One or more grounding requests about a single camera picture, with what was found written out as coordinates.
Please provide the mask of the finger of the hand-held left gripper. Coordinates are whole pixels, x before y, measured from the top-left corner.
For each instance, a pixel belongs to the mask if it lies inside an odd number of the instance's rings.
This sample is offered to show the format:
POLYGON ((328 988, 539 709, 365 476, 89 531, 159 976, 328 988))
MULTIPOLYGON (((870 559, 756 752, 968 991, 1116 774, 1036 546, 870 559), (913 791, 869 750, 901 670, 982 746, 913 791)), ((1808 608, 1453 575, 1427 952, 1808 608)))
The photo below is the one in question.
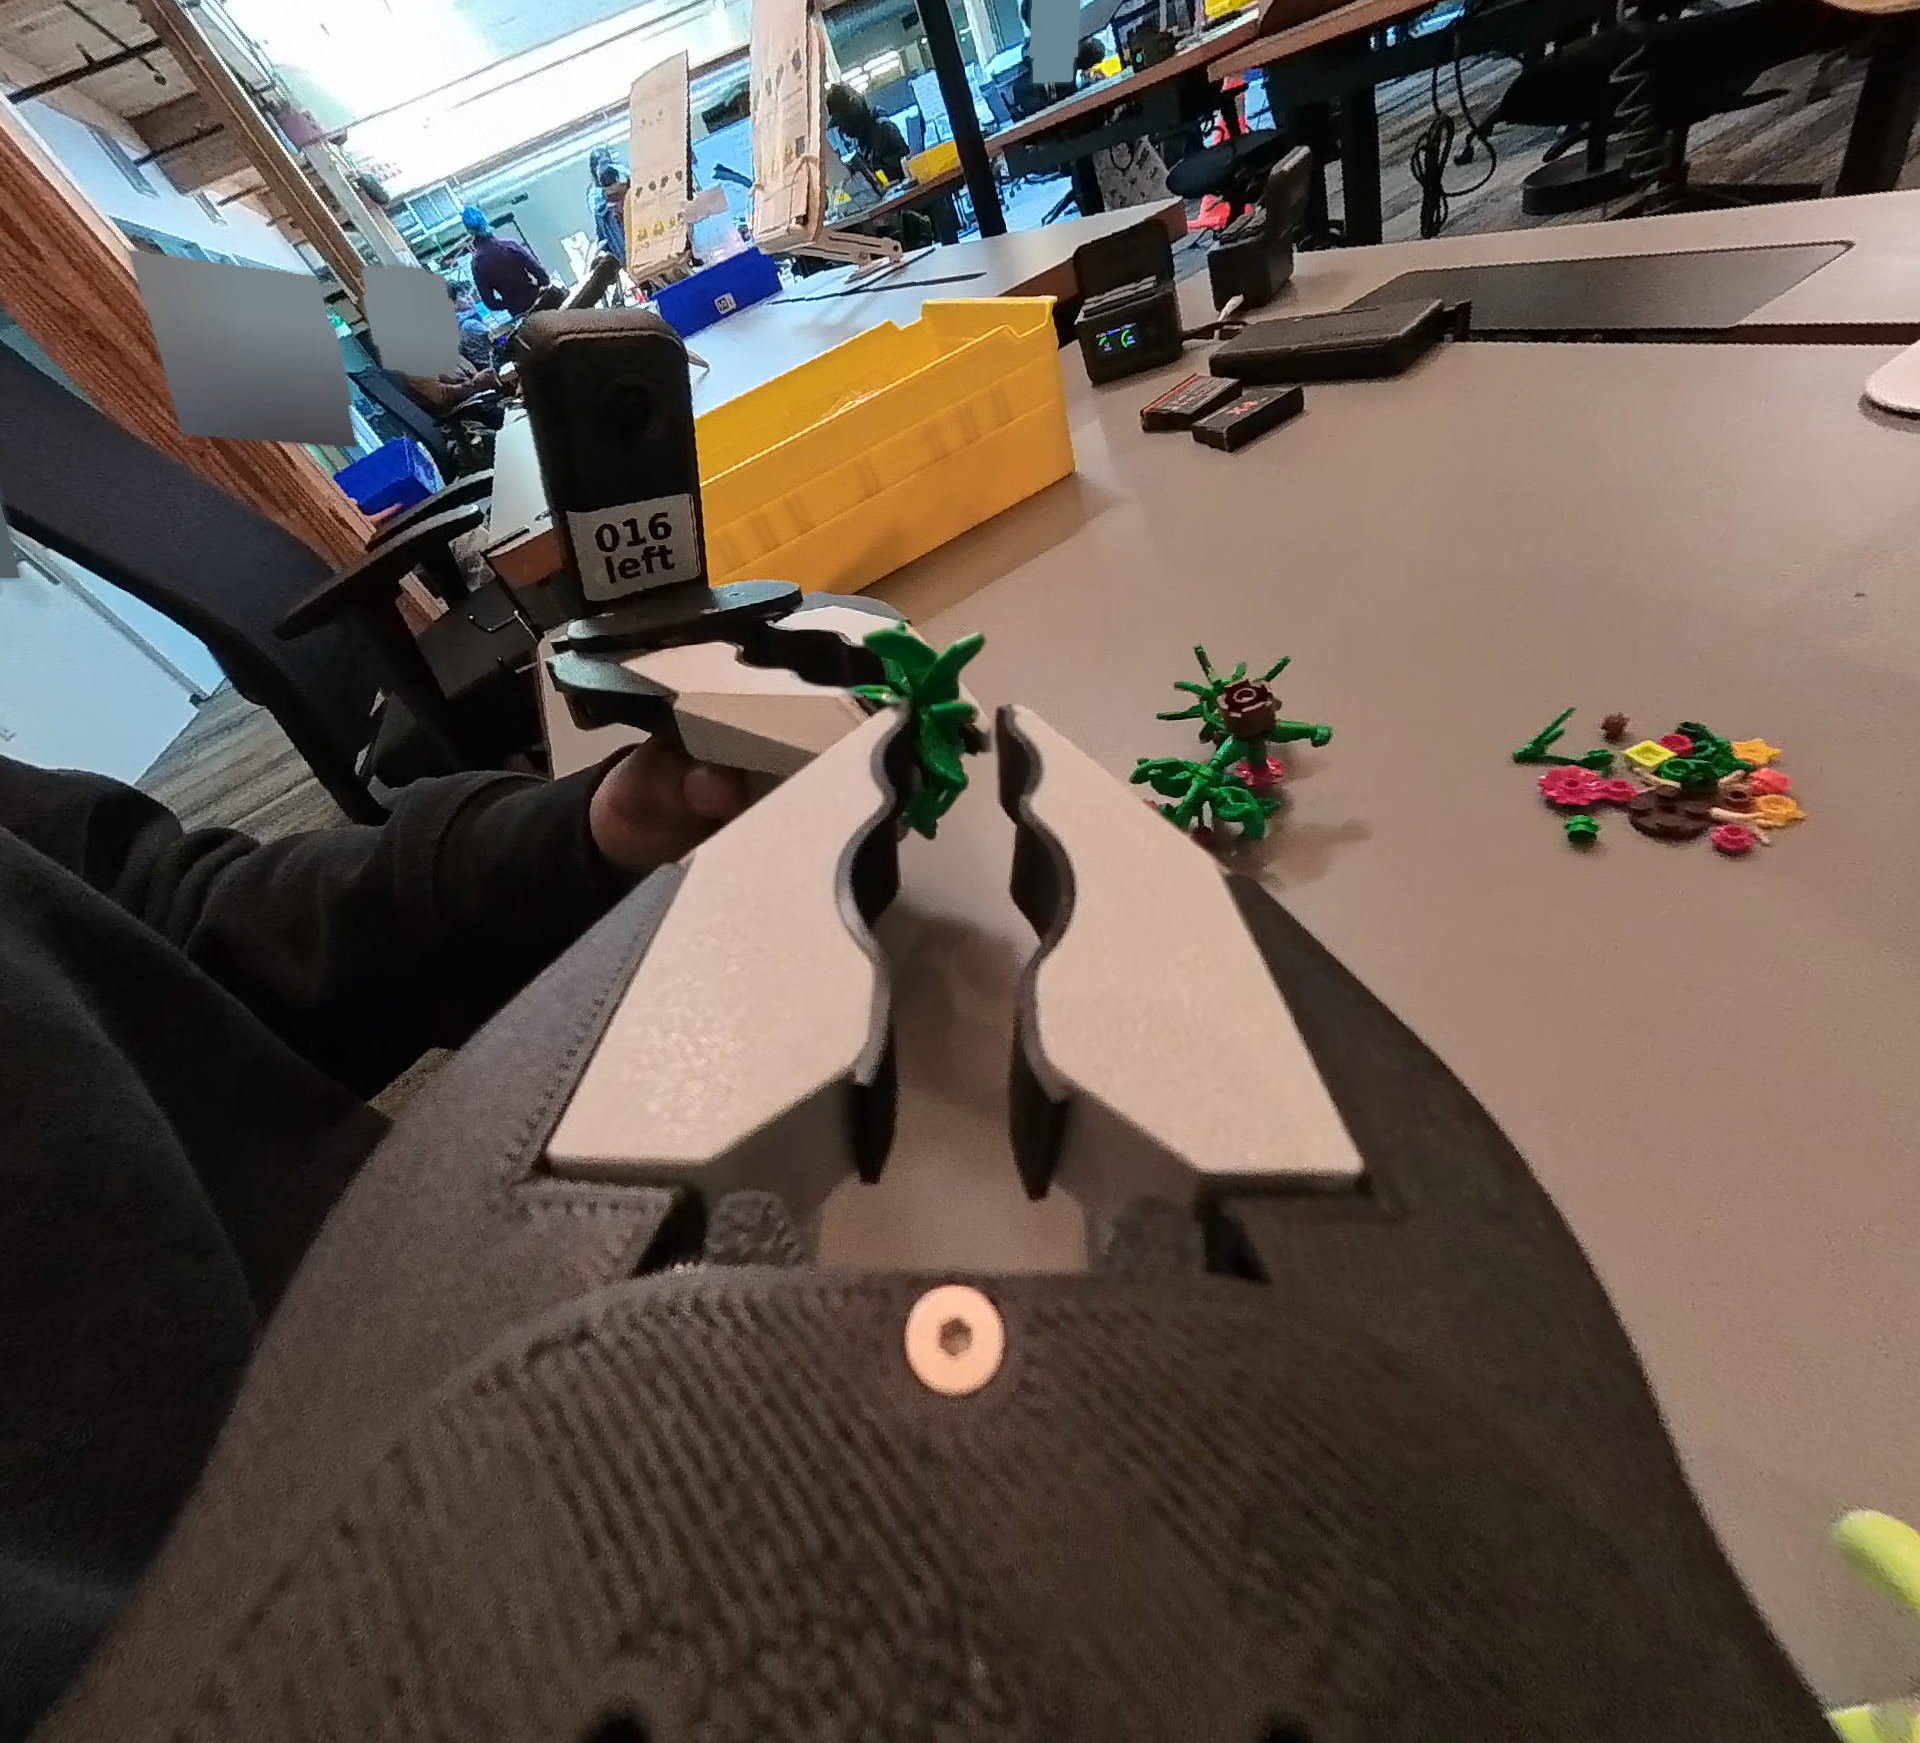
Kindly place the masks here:
POLYGON ((876 664, 869 639, 905 627, 886 603, 848 594, 809 594, 791 614, 798 664, 876 664))
POLYGON ((690 757, 758 778, 795 775, 870 719, 851 692, 748 663, 720 641, 634 654, 620 669, 666 708, 663 736, 690 757))

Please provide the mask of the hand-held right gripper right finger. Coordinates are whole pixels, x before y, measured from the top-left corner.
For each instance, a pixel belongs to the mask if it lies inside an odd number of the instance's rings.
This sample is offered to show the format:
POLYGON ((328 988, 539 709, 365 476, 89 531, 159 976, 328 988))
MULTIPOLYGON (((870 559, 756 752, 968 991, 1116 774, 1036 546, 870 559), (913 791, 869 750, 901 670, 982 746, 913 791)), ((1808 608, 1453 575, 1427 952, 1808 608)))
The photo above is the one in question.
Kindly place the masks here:
POLYGON ((1365 1157, 1230 878, 1036 711, 996 714, 1033 933, 1010 1072, 1024 1196, 1351 1196, 1365 1157))

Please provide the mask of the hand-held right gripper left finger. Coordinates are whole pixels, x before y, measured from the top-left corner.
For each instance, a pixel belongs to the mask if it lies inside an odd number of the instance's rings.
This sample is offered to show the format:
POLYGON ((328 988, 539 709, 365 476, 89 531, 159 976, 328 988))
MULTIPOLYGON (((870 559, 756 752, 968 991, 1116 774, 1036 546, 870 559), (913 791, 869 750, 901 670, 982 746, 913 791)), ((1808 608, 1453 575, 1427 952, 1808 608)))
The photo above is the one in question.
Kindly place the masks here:
POLYGON ((542 1158, 578 1184, 876 1184, 898 1121, 901 711, 685 865, 542 1158))

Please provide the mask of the green toy leaf cluster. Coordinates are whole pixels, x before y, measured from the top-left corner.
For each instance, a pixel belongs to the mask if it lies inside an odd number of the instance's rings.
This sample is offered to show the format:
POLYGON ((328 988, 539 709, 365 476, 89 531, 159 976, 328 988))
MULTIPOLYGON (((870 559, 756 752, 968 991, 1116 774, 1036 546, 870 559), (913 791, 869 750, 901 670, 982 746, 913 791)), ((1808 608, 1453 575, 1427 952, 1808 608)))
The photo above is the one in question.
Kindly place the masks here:
POLYGON ((985 635, 966 633, 947 649, 934 649, 913 627, 891 624, 865 635, 863 649, 881 675, 857 683, 853 696, 876 709, 903 714, 911 731, 913 781, 901 821, 931 842, 968 789, 968 760, 989 748, 979 706, 963 681, 985 649, 985 635))

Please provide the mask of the green toy plant brown pot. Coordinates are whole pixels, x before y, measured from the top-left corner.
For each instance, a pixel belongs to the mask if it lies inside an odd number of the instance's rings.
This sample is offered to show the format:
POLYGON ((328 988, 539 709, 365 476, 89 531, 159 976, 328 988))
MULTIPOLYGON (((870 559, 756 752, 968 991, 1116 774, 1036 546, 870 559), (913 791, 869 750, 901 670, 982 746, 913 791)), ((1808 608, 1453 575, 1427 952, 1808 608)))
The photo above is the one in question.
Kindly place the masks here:
POLYGON ((1198 843, 1259 843, 1266 840, 1288 781, 1281 752, 1291 746, 1324 750, 1330 723, 1291 719, 1278 692, 1291 657, 1257 670, 1248 660, 1220 669, 1196 645, 1198 679, 1179 679, 1188 699, 1164 711, 1160 723, 1188 725, 1200 754, 1143 755, 1129 785, 1145 789, 1157 814, 1198 843))

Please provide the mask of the person's left forearm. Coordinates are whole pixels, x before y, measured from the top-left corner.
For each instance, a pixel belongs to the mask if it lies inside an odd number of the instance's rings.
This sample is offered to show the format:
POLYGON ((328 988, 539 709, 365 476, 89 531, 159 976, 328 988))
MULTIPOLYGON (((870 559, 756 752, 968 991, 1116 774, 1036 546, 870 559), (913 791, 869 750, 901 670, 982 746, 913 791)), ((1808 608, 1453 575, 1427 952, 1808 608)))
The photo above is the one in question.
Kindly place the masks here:
POLYGON ((378 826, 189 832, 121 781, 4 760, 4 939, 144 1022, 246 1027, 354 1095, 487 1022, 643 880, 589 840, 616 760, 404 789, 378 826))

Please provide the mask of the person's left hand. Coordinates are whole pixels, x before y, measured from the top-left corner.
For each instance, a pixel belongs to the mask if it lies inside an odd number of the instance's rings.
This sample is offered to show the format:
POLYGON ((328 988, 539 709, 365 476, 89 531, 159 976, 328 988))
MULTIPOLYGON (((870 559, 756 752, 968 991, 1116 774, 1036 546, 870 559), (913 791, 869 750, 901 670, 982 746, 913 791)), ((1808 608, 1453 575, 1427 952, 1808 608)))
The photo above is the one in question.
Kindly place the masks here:
POLYGON ((653 739, 626 752, 592 788, 589 840, 612 869, 648 875, 685 859, 752 801, 748 774, 653 739))

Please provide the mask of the yellow plastic bin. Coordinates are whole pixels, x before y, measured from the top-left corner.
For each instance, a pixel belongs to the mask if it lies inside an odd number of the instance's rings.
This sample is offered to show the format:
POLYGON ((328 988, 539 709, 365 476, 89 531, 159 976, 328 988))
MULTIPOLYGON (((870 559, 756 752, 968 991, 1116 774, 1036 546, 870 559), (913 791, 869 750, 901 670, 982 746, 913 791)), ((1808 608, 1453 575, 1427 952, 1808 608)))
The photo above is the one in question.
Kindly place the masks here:
POLYGON ((1074 473, 1055 299, 936 299, 697 421, 712 582, 858 592, 1074 473))

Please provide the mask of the black case with display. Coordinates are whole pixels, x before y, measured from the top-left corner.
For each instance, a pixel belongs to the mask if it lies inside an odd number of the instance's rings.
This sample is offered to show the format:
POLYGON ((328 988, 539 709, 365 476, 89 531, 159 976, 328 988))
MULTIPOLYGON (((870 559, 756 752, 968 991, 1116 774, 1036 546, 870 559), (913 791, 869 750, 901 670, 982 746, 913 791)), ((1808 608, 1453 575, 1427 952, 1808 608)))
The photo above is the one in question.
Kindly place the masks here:
POLYGON ((1184 356, 1171 238, 1160 215, 1079 246, 1072 279, 1074 340, 1094 386, 1117 383, 1184 356))

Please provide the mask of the black office chair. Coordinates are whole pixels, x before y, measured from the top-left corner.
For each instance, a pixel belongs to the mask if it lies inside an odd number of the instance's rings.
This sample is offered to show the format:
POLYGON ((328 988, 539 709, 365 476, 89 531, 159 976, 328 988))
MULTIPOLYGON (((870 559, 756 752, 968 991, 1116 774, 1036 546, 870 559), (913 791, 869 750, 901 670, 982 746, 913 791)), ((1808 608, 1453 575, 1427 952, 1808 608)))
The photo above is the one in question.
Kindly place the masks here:
POLYGON ((485 523, 473 501, 432 502, 333 572, 13 350, 2 480, 16 531, 196 637, 354 821, 386 817, 375 788, 512 768, 540 746, 534 637, 454 554, 485 523))

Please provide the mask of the black power bank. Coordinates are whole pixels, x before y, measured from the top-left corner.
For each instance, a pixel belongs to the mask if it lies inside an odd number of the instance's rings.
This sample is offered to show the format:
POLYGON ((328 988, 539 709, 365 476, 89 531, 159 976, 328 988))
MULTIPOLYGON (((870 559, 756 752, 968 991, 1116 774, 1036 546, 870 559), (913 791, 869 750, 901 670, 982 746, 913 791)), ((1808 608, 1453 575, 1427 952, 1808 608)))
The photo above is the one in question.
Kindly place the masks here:
POLYGON ((1373 381, 1407 373, 1472 327, 1468 299, 1415 297, 1244 325, 1210 358, 1210 373, 1248 386, 1373 381))

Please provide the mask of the pile of small toy pieces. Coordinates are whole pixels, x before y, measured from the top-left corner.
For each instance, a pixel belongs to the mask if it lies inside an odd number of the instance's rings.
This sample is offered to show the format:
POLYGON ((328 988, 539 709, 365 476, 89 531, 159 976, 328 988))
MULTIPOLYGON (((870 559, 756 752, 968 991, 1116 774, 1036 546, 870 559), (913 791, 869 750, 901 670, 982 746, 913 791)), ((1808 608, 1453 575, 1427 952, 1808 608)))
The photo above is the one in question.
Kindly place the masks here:
POLYGON ((1613 752, 1610 799, 1588 814, 1601 826, 1613 817, 1650 843, 1748 859, 1813 821, 1783 768, 1786 750, 1766 736, 1681 722, 1613 752))

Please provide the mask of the person's black jacket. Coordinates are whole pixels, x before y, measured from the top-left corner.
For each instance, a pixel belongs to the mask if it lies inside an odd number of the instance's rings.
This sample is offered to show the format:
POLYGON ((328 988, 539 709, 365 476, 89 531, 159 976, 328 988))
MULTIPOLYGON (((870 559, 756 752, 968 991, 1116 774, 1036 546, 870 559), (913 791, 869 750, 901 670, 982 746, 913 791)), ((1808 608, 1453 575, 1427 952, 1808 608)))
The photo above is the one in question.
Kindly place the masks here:
POLYGON ((4 939, 4 1739, 35 1729, 206 1471, 357 1095, 246 1027, 144 1022, 4 939))

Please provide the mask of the wooden office desk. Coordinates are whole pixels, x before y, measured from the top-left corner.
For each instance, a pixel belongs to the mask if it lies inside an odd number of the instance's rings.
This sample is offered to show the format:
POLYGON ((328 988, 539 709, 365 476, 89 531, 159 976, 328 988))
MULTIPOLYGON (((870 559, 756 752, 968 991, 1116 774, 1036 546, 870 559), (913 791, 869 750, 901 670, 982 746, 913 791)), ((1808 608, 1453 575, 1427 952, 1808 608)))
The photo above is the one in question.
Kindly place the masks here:
POLYGON ((1525 55, 1579 37, 1615 0, 1357 0, 1275 35, 1238 38, 1208 68, 1224 83, 1255 72, 1278 114, 1306 114, 1339 147, 1341 238, 1382 241, 1376 93, 1409 76, 1453 75, 1481 55, 1525 55))

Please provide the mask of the lime green toy pot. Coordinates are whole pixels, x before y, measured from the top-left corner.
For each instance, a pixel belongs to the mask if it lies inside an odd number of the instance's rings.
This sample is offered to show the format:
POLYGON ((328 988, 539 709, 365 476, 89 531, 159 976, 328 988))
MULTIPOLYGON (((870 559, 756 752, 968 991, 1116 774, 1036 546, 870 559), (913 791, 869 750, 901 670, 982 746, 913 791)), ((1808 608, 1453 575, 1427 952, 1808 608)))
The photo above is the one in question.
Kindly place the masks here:
MULTIPOLYGON (((1916 1624, 1918 1530, 1898 1517, 1856 1508, 1836 1523, 1832 1539, 1844 1565, 1916 1624)), ((1832 1710, 1828 1721, 1843 1741, 1916 1741, 1918 1677, 1890 1699, 1832 1710)))

